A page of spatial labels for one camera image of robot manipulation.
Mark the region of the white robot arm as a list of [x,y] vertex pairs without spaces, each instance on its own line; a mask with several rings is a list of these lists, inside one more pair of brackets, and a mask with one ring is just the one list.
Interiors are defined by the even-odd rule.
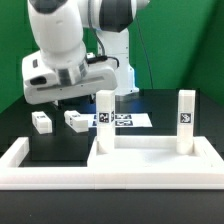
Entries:
[[128,26],[150,0],[27,0],[39,50],[22,60],[24,96],[40,104],[136,93]]

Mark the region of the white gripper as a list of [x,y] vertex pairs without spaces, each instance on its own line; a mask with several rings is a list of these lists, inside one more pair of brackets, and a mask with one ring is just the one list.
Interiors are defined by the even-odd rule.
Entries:
[[84,59],[75,70],[53,70],[39,51],[22,60],[23,90],[29,104],[41,104],[115,90],[118,59],[96,56]]

